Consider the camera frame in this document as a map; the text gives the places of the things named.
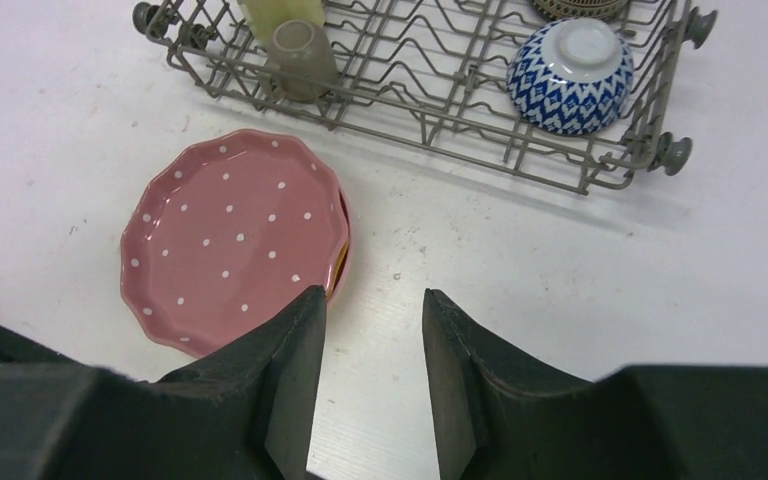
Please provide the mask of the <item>pale yellow mug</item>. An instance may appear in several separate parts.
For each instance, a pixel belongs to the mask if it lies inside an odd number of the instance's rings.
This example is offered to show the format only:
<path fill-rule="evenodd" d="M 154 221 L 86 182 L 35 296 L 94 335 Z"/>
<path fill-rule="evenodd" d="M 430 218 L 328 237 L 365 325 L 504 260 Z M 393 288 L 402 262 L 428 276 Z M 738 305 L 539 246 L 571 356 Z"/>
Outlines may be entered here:
<path fill-rule="evenodd" d="M 274 31 L 290 20 L 314 25 L 325 23 L 323 0 L 238 0 L 246 24 L 261 46 L 266 47 Z"/>

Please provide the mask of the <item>black patterned bowl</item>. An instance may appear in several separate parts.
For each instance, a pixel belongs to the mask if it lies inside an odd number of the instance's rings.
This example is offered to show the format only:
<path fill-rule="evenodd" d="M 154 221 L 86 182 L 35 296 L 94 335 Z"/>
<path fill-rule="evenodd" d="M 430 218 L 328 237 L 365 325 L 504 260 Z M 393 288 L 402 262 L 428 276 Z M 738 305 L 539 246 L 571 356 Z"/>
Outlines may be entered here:
<path fill-rule="evenodd" d="M 609 21 L 627 7 L 629 0 L 531 0 L 531 4 L 548 20 L 592 18 Z"/>

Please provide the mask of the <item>small grey cup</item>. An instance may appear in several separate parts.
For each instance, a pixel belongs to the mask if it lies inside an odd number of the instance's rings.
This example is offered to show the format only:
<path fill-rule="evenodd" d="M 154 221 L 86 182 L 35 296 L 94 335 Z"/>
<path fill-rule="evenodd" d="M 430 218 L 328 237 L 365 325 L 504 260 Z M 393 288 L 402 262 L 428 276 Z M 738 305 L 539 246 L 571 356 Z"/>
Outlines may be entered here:
<path fill-rule="evenodd" d="M 275 100 L 313 102 L 327 94 L 339 71 L 325 30 L 306 20 L 279 25 L 267 46 L 266 67 L 260 81 Z"/>

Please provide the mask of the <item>grey wire dish rack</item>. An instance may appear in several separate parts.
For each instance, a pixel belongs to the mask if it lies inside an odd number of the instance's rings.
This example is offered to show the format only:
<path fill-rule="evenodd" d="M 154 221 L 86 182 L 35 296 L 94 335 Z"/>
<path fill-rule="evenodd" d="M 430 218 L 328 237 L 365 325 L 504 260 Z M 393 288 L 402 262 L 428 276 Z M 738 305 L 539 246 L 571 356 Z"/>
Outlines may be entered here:
<path fill-rule="evenodd" d="M 663 127 L 682 48 L 708 39 L 717 13 L 691 1 L 631 1 L 610 20 L 634 59 L 618 121 L 581 136 L 530 125 L 505 85 L 509 62 L 547 20 L 530 1 L 328 1 L 338 78 L 304 102 L 234 1 L 141 1 L 135 29 L 213 98 L 303 118 L 586 194 L 643 171 L 677 174 L 692 149 Z"/>

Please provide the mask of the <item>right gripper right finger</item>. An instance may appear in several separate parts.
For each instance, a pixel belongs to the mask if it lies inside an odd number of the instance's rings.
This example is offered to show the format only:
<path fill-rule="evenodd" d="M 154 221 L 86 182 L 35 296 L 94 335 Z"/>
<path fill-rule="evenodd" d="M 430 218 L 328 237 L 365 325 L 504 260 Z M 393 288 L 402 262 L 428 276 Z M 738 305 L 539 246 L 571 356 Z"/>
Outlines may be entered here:
<path fill-rule="evenodd" d="M 444 479 L 768 479 L 768 367 L 556 369 L 424 295 Z"/>

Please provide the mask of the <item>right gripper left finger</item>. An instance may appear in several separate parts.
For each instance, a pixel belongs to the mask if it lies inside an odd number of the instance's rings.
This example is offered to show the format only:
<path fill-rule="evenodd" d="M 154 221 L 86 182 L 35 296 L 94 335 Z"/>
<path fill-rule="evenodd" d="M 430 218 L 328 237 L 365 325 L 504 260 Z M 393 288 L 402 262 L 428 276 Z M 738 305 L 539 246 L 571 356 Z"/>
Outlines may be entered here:
<path fill-rule="evenodd" d="M 0 326 L 0 479 L 305 479 L 325 323 L 308 287 L 154 382 Z"/>

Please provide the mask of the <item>pink dotted plate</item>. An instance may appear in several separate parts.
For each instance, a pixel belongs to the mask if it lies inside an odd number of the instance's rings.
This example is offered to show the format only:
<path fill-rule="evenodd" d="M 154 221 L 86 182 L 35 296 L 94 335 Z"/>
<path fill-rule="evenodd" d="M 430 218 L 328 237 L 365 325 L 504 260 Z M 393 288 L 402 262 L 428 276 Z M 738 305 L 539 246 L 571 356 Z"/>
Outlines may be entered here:
<path fill-rule="evenodd" d="M 242 129 L 187 147 L 120 240 L 120 291 L 152 341 L 200 358 L 327 294 L 348 239 L 334 170 L 303 141 Z"/>

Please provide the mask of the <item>red patterned bowl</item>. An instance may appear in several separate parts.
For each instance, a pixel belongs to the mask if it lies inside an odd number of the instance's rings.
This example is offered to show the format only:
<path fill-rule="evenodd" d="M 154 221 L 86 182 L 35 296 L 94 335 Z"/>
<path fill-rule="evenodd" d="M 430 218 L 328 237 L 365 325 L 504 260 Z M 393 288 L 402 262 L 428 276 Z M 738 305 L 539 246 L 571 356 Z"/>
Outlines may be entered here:
<path fill-rule="evenodd" d="M 528 123 L 549 133 L 582 136 L 614 124 L 629 96 L 634 60 L 606 22 L 552 21 L 519 48 L 506 90 Z"/>

